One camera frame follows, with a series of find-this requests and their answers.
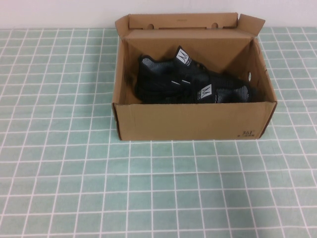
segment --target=cardboard box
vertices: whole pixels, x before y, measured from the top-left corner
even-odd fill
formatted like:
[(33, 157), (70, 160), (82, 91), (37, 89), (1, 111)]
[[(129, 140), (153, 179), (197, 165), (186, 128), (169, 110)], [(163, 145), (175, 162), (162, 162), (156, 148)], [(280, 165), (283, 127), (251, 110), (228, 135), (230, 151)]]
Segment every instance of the cardboard box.
[[(121, 140), (257, 139), (277, 105), (255, 38), (264, 20), (237, 13), (127, 15), (120, 36), (112, 100)], [(209, 70), (250, 80), (251, 103), (146, 105), (134, 96), (137, 58), (170, 59), (181, 45)]]

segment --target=shoe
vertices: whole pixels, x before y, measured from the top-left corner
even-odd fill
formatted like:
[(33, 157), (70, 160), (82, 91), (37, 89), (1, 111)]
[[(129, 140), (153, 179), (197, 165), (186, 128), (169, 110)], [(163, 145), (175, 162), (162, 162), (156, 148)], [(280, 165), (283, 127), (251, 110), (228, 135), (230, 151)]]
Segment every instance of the shoe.
[(139, 58), (136, 96), (146, 104), (241, 103), (251, 100), (245, 82), (206, 69), (178, 47), (173, 59)]

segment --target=cardboard flap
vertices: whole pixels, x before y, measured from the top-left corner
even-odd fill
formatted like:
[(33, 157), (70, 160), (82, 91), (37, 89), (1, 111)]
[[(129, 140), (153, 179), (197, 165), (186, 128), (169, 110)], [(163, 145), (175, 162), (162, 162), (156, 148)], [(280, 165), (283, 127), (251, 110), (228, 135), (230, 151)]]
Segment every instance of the cardboard flap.
[(124, 16), (115, 21), (115, 27), (120, 38), (126, 36), (129, 32), (129, 16)]
[(237, 13), (135, 14), (129, 16), (130, 29), (236, 27)]
[(240, 14), (238, 29), (257, 36), (264, 26), (265, 20)]

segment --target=tiled floor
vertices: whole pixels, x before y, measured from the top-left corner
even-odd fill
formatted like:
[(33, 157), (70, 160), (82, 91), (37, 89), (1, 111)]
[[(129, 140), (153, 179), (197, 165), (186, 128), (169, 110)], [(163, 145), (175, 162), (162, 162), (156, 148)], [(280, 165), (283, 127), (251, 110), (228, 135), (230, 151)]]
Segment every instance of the tiled floor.
[(115, 30), (1, 30), (0, 238), (316, 238), (317, 28), (259, 39), (262, 139), (135, 143), (111, 114)]

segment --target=cardboard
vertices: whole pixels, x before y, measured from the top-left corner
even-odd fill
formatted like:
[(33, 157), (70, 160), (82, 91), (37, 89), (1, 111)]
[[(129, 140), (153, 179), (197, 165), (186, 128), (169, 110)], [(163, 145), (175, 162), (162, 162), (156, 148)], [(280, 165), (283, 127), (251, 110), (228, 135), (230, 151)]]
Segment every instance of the cardboard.
[[(128, 15), (120, 36), (112, 109), (121, 140), (257, 139), (277, 105), (259, 43), (264, 20), (237, 13)], [(216, 72), (249, 80), (251, 103), (145, 105), (134, 96), (137, 58), (170, 59), (181, 45)]]

